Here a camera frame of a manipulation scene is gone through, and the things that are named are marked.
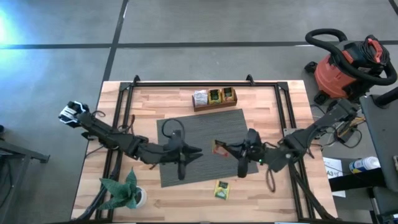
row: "wooden table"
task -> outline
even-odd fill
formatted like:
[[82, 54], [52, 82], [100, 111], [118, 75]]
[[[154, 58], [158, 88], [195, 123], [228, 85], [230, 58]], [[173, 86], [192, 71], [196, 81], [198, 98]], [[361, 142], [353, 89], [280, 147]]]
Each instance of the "wooden table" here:
[[[100, 119], [109, 125], [113, 121], [119, 83], [104, 82], [99, 99], [98, 110], [106, 113], [106, 117]], [[304, 83], [303, 81], [288, 81], [288, 83], [297, 126], [298, 128], [306, 128], [313, 123], [313, 118]], [[248, 128], [256, 129], [263, 141], [275, 144], [282, 138], [273, 87], [236, 87], [238, 104], [235, 107], [195, 113], [192, 107], [192, 95], [194, 90], [200, 89], [209, 88], [134, 88], [131, 114], [136, 115], [135, 134], [147, 136], [149, 141], [157, 142], [157, 119], [242, 108]], [[283, 103], [285, 117], [288, 119], [285, 102]], [[89, 143], [88, 152], [98, 146], [97, 142]], [[309, 156], [304, 157], [311, 190], [328, 212], [336, 217], [336, 208], [323, 165], [322, 153], [316, 148], [313, 148], [312, 152], [315, 159], [311, 159]], [[72, 217], [78, 217], [82, 214], [98, 193], [100, 188], [98, 179], [103, 174], [105, 157], [106, 150], [102, 149], [85, 160]], [[258, 166], [259, 173], [249, 174], [244, 179], [237, 177], [222, 179], [231, 185], [229, 199], [225, 201], [215, 198], [213, 195], [216, 180], [161, 188], [159, 166], [149, 170], [150, 166], [123, 156], [120, 181], [124, 182], [133, 167], [137, 175], [138, 185], [147, 191], [148, 200], [142, 208], [137, 210], [130, 210], [127, 207], [115, 209], [114, 222], [297, 221], [288, 167], [274, 175], [275, 193], [271, 193], [266, 185], [265, 172], [267, 166]], [[302, 193], [300, 198], [306, 214]]]

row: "cable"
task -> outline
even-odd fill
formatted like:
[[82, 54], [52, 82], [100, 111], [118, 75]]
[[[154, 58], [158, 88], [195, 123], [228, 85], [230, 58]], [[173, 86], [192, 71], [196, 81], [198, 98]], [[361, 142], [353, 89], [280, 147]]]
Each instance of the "cable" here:
[[120, 130], [120, 129], [123, 128], [124, 125], [120, 125], [120, 126], [118, 127], [118, 130], [120, 131], [120, 133], [121, 133], [121, 134], [127, 134], [128, 131], [130, 130], [131, 134], [134, 135], [134, 131], [133, 131], [133, 129], [132, 129], [132, 125], [134, 124], [135, 120], [136, 120], [136, 115], [134, 115], [134, 114], [131, 115], [131, 122], [130, 122], [130, 125], [129, 125], [129, 126], [127, 126], [126, 128], [124, 128], [124, 129], [122, 129], [122, 130]]
[[102, 148], [104, 148], [104, 147], [105, 147], [105, 146], [101, 145], [101, 147], [99, 147], [99, 148], [97, 148], [97, 149], [95, 149], [95, 150], [93, 150], [93, 151], [87, 153], [86, 156], [85, 156], [85, 158], [87, 158], [88, 155], [90, 155], [90, 154], [92, 154], [92, 153], [94, 153], [94, 152], [96, 152], [96, 151], [98, 151], [98, 150], [100, 150], [100, 149], [102, 149]]
[[373, 63], [376, 63], [376, 64], [381, 63], [382, 65], [385, 65], [390, 59], [390, 53], [388, 52], [388, 50], [383, 45], [379, 44], [381, 49], [382, 49], [382, 54], [380, 56], [380, 62], [375, 61], [375, 59], [374, 59], [375, 53], [373, 52], [374, 50], [371, 48], [371, 45], [369, 45], [368, 39], [369, 38], [366, 37], [365, 41], [363, 41], [362, 43], [360, 43], [358, 45], [359, 51], [370, 62], [373, 62]]
[[314, 159], [314, 156], [311, 152], [310, 146], [311, 146], [311, 142], [315, 139], [316, 136], [312, 137], [312, 134], [314, 134], [316, 131], [322, 129], [322, 128], [333, 128], [335, 131], [334, 133], [337, 131], [336, 128], [334, 126], [321, 126], [321, 127], [317, 127], [314, 130], [312, 130], [312, 132], [308, 135], [308, 139], [307, 139], [307, 150], [305, 151], [305, 153], [307, 153], [312, 159]]
[[[6, 196], [5, 196], [5, 198], [3, 199], [3, 201], [0, 204], [0, 209], [6, 203], [6, 200], [7, 200], [8, 196], [10, 195], [11, 189], [13, 188], [12, 174], [11, 174], [11, 165], [10, 165], [10, 162], [8, 160], [6, 160], [6, 162], [7, 162], [7, 166], [8, 166], [8, 175], [7, 176], [9, 177], [9, 180], [10, 180], [10, 188], [8, 189], [8, 192], [7, 192]], [[4, 187], [4, 184], [6, 184], [6, 180], [5, 179], [4, 179], [4, 183], [1, 185], [1, 188]]]
[[344, 146], [347, 147], [347, 148], [350, 148], [350, 149], [353, 149], [353, 148], [355, 148], [357, 145], [359, 145], [359, 143], [360, 143], [361, 140], [362, 140], [362, 131], [360, 131], [359, 129], [356, 129], [355, 131], [357, 131], [357, 132], [359, 133], [359, 139], [358, 139], [358, 142], [357, 142], [356, 144], [354, 144], [353, 146], [348, 146], [348, 145], [346, 145], [346, 144], [343, 143], [343, 142], [341, 142], [341, 144], [344, 145]]
[[[273, 144], [271, 144], [271, 143], [269, 143], [269, 142], [263, 143], [263, 146], [264, 146], [265, 144], [269, 144], [270, 146], [275, 146], [275, 145], [273, 145]], [[272, 162], [270, 162], [270, 163], [268, 164], [268, 168], [267, 168], [267, 171], [266, 171], [266, 184], [267, 184], [268, 189], [269, 189], [272, 193], [274, 193], [274, 192], [276, 191], [276, 184], [275, 184], [274, 175], [273, 175], [273, 173], [272, 173], [272, 169], [270, 169], [270, 166], [271, 166], [275, 161], [279, 160], [281, 157], [284, 157], [284, 156], [286, 156], [287, 154], [290, 154], [290, 153], [292, 153], [292, 152], [300, 152], [300, 151], [299, 151], [298, 149], [291, 149], [291, 150], [288, 150], [288, 151], [286, 151], [285, 154], [281, 155], [280, 157], [276, 157]]]
[[99, 114], [98, 116], [99, 116], [100, 118], [104, 118], [104, 117], [106, 116], [106, 114], [105, 114], [104, 112], [100, 111], [100, 110], [96, 110], [96, 111], [92, 112], [92, 113], [91, 113], [91, 116], [92, 116], [92, 117], [95, 117], [95, 115], [97, 115], [97, 114]]
[[178, 122], [178, 123], [181, 125], [181, 129], [182, 129], [182, 130], [181, 130], [181, 138], [182, 138], [182, 140], [184, 140], [184, 139], [185, 139], [185, 127], [184, 127], [184, 125], [182, 124], [181, 121], [179, 121], [179, 120], [177, 120], [177, 119], [174, 119], [174, 118], [165, 120], [165, 122], [162, 124], [162, 134], [163, 134], [165, 137], [171, 138], [171, 136], [169, 136], [169, 135], [167, 135], [167, 134], [164, 133], [164, 126], [165, 126], [166, 123], [169, 122], [169, 121], [176, 121], [176, 122]]
[[[164, 127], [165, 127], [165, 125], [166, 125], [166, 123], [167, 122], [169, 122], [169, 121], [176, 121], [178, 124], [180, 124], [181, 125], [181, 139], [182, 140], [184, 140], [184, 138], [185, 138], [185, 127], [184, 127], [184, 125], [182, 124], [182, 122], [181, 121], [179, 121], [179, 120], [177, 120], [177, 119], [167, 119], [167, 120], [165, 120], [165, 122], [162, 124], [162, 134], [165, 136], [165, 137], [167, 137], [167, 138], [172, 138], [171, 137], [171, 135], [167, 135], [167, 134], [165, 134], [164, 133]], [[170, 150], [167, 150], [167, 151], [162, 151], [162, 152], [156, 152], [156, 151], [151, 151], [151, 150], [148, 150], [147, 148], [144, 148], [144, 147], [142, 147], [141, 148], [143, 151], [147, 151], [147, 152], [150, 152], [150, 153], [153, 153], [153, 154], [160, 154], [160, 155], [163, 155], [163, 154], [167, 154], [167, 153], [170, 153], [170, 152], [173, 152], [173, 151], [177, 151], [178, 149], [170, 149]]]
[[334, 167], [331, 167], [331, 166], [328, 166], [328, 165], [325, 165], [325, 167], [328, 167], [328, 168], [331, 168], [331, 169], [333, 169], [333, 170], [335, 170], [335, 171], [341, 172], [342, 174], [352, 174], [352, 173], [349, 173], [349, 172], [344, 172], [344, 171], [342, 171], [342, 170], [338, 170], [338, 169], [336, 169], [336, 168], [334, 168]]

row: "black hose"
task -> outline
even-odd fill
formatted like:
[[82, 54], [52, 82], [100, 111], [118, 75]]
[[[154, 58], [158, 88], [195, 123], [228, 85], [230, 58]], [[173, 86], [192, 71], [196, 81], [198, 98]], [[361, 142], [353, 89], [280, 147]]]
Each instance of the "black hose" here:
[[318, 40], [313, 38], [316, 35], [323, 35], [323, 34], [329, 34], [329, 35], [334, 35], [339, 39], [339, 41], [347, 40], [347, 37], [344, 35], [344, 33], [340, 30], [336, 29], [316, 29], [313, 31], [310, 31], [309, 33], [306, 34], [305, 40], [314, 46], [320, 47], [322, 49], [325, 49], [331, 53], [332, 56], [336, 57], [338, 59], [338, 64], [341, 66], [343, 69], [345, 69], [349, 75], [352, 75], [355, 78], [365, 80], [368, 82], [371, 82], [373, 85], [391, 85], [397, 80], [397, 72], [392, 66], [391, 62], [388, 62], [386, 66], [384, 67], [384, 71], [386, 72], [387, 78], [380, 78], [380, 77], [374, 77], [372, 75], [369, 75], [367, 73], [363, 73], [353, 67], [347, 59], [344, 57], [343, 53], [341, 52], [340, 49], [335, 47], [333, 44], [329, 42], [325, 42], [322, 40]]

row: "gray floor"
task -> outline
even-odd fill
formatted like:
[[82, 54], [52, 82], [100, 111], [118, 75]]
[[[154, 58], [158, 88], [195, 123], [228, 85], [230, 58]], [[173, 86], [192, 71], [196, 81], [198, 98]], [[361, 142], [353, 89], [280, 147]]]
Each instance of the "gray floor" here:
[[[0, 0], [0, 44], [110, 44], [121, 5], [122, 0]], [[119, 42], [304, 41], [308, 31], [324, 27], [341, 29], [353, 40], [368, 34], [398, 40], [397, 23], [387, 0], [131, 0]], [[398, 67], [398, 46], [387, 48]], [[95, 108], [108, 55], [109, 49], [0, 50], [5, 138], [51, 154], [48, 164], [32, 162], [9, 223], [69, 219], [87, 142], [57, 116], [69, 100]], [[142, 80], [242, 80], [250, 73], [258, 80], [304, 79], [312, 99], [316, 85], [303, 67], [325, 55], [302, 46], [118, 49], [110, 80], [134, 75]], [[336, 144], [324, 156], [374, 155], [366, 125], [361, 129], [364, 139], [358, 147]], [[368, 222], [367, 201], [360, 191], [335, 200], [341, 218]]]

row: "potted plant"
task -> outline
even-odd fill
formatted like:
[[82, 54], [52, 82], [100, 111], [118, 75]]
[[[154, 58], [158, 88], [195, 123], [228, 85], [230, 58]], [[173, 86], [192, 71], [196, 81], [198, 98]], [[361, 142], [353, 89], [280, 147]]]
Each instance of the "potted plant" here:
[[137, 186], [137, 177], [131, 169], [126, 177], [126, 183], [121, 184], [111, 179], [99, 179], [113, 198], [98, 207], [98, 210], [108, 210], [126, 206], [127, 208], [142, 207], [147, 200], [147, 192]]

